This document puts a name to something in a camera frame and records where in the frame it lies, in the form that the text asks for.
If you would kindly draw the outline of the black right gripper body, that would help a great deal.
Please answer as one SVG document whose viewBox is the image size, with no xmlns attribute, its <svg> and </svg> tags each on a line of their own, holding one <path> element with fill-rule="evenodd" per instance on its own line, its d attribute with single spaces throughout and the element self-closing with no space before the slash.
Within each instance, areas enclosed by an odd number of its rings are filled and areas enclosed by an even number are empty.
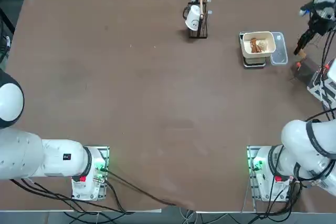
<svg viewBox="0 0 336 224">
<path fill-rule="evenodd" d="M 319 34 L 323 36 L 335 26 L 335 12 L 310 12 L 308 21 L 308 34 L 314 36 Z"/>
</svg>

